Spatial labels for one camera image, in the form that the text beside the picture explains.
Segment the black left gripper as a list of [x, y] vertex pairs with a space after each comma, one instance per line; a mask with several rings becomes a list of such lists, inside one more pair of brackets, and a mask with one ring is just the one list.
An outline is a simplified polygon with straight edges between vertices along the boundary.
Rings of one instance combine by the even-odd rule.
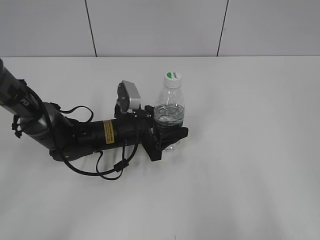
[[153, 135], [155, 107], [121, 113], [116, 106], [115, 119], [77, 123], [74, 125], [74, 142], [78, 147], [89, 147], [93, 151], [120, 148], [141, 144], [152, 162], [162, 158], [162, 151], [173, 151], [179, 141], [188, 136], [187, 127], [160, 127]]

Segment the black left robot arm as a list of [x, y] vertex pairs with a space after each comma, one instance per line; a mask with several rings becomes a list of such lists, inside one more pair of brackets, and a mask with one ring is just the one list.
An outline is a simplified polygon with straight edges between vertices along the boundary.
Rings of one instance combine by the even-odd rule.
[[158, 161], [170, 144], [188, 136], [181, 124], [159, 129], [154, 107], [141, 108], [134, 83], [123, 80], [117, 87], [114, 118], [104, 121], [78, 121], [65, 115], [56, 103], [45, 102], [42, 109], [23, 79], [16, 79], [0, 65], [0, 105], [13, 114], [11, 125], [20, 138], [23, 133], [49, 150], [61, 162], [74, 161], [95, 152], [141, 144], [151, 161]]

